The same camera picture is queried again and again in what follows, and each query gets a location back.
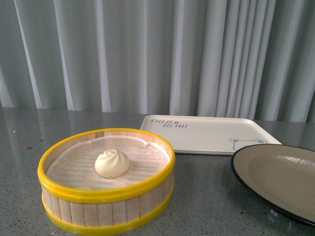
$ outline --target gray speckled countertop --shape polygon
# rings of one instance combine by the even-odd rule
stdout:
[[[46,216],[38,162],[52,145],[89,130],[141,127],[145,115],[0,108],[0,235],[69,236]],[[257,121],[286,145],[315,150],[315,124]],[[315,228],[278,214],[233,175],[229,156],[176,155],[169,206],[123,235],[309,236]]]

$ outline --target plate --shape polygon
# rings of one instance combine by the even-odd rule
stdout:
[[[142,130],[165,138],[175,153],[232,155],[256,144],[281,144],[258,124],[242,118],[150,115]]]
[[[237,179],[279,213],[315,226],[315,151],[285,145],[255,145],[235,152]]]

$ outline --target beige plate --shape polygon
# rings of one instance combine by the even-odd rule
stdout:
[[[279,213],[315,226],[315,152],[264,144],[244,147],[231,159],[237,179]]]

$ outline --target yellow plastic band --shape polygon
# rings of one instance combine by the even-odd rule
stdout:
[[[167,166],[159,172],[157,175],[134,185],[122,187],[122,188],[116,188],[116,189],[110,189],[110,190],[81,190],[81,189],[74,189],[62,186],[56,182],[53,182],[51,179],[49,179],[43,170],[43,164],[48,157],[49,154],[53,150],[55,150],[57,147],[65,144],[66,142],[69,142],[73,139],[77,139],[86,135],[90,134],[96,134],[101,132],[114,132],[114,131],[127,131],[127,132],[136,132],[136,133],[143,133],[147,134],[149,136],[156,137],[163,141],[168,148],[171,150],[171,156],[170,161],[167,164]],[[75,203],[88,203],[88,204],[99,204],[99,203],[111,203],[111,202],[118,202],[123,201],[126,199],[131,199],[137,196],[140,196],[142,194],[145,194],[158,186],[160,186],[163,182],[165,182],[170,175],[173,173],[175,165],[175,153],[168,141],[166,141],[164,138],[147,132],[143,130],[138,129],[127,129],[127,128],[114,128],[114,129],[100,129],[100,130],[94,130],[89,131],[81,134],[77,134],[74,136],[71,136],[67,139],[64,139],[57,144],[53,145],[50,149],[48,149],[44,155],[42,156],[38,169],[37,174],[39,178],[39,182],[42,185],[42,187],[50,194]]]
[[[171,200],[172,193],[174,188],[174,182],[172,185],[172,190],[169,193],[169,195],[166,197],[164,202],[162,202],[157,208],[152,210],[150,213],[127,223],[119,224],[119,225],[113,225],[113,226],[106,226],[106,227],[87,227],[87,226],[79,226],[79,225],[73,225],[70,223],[66,223],[62,221],[61,219],[54,216],[48,207],[46,206],[43,195],[42,200],[43,204],[46,210],[46,213],[49,217],[49,219],[57,225],[59,228],[68,231],[70,233],[76,234],[76,235],[82,235],[82,236],[109,236],[109,235],[118,235],[122,234],[131,230],[135,230],[150,221],[152,221],[154,218],[156,218],[168,205],[168,203]]]

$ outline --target bear illustration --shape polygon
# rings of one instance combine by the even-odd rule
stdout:
[[[267,142],[262,139],[255,139],[255,140],[240,140],[240,139],[230,139],[230,142],[234,144],[233,149],[237,151],[238,149],[256,145],[256,144],[266,144]]]

